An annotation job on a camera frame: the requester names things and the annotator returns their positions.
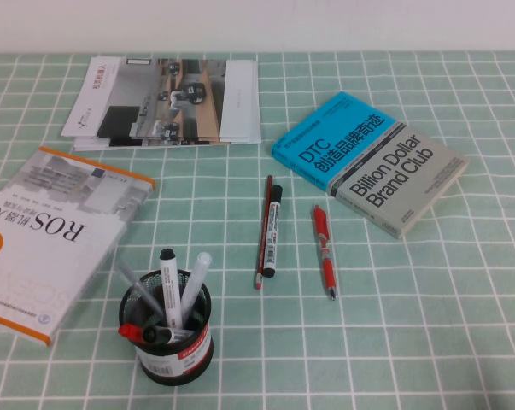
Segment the metal mesh cup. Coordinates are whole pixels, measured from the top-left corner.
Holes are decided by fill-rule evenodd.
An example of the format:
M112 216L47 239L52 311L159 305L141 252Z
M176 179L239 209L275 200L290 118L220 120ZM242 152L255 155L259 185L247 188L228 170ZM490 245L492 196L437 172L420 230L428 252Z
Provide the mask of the metal mesh cup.
M188 272L178 270L181 295L183 295L189 276ZM164 307L161 271L148 273L141 278L141 282ZM211 312L212 299L208 288L203 284L200 294L196 298L191 316L184 327L186 330L194 331L191 336L181 342L170 344L145 345L132 343L136 347L143 371L147 376L160 384L178 386L187 384L204 373L214 354L214 341L211 338L208 326ZM141 328L151 325L166 326L153 309L144 302L143 298L133 291L132 287L125 293L120 303L119 322L120 325L129 323ZM175 361L175 366L167 365L168 362L172 361ZM181 375L176 372L176 368L179 368L179 366L183 370Z

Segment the pencil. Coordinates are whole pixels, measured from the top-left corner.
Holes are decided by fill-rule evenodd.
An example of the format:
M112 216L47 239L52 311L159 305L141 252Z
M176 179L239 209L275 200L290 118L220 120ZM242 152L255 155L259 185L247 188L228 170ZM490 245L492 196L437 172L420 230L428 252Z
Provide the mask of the pencil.
M263 265L265 264L266 225L268 224L268 209L271 204L272 175L266 178L265 209L263 211L263 226L260 229L259 266L255 275L255 288L260 290L263 283Z

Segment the billion dollar brand club book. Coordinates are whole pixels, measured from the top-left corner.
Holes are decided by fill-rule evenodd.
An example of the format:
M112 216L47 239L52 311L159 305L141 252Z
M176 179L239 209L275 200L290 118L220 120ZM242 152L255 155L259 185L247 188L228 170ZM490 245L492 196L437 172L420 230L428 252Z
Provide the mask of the billion dollar brand club book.
M272 157L394 237L411 229L469 163L345 92L281 137Z
M0 325L50 345L154 188L41 147L0 191Z

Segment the magazine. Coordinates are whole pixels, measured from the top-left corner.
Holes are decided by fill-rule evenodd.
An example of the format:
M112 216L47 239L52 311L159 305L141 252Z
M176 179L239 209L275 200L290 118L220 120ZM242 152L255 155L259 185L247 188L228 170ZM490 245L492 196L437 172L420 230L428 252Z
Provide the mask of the magazine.
M256 63L94 57L62 136L76 150L258 144Z

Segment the grid pattern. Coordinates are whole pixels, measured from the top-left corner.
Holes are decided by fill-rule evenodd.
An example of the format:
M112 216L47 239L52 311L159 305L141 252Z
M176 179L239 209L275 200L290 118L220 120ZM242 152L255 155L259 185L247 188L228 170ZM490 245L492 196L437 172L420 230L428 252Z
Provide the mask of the grid pattern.
M264 142L86 155L157 189L53 348L0 331L0 409L515 409L515 52L206 57L259 62ZM59 134L89 59L0 55L0 189L39 145L70 150ZM270 156L339 90L471 158L400 241ZM281 244L259 294L269 173L284 187ZM331 219L336 302L322 286L316 203ZM165 246L182 268L203 250L214 258L214 359L179 388L148 380L116 334L126 285L111 266L144 274Z

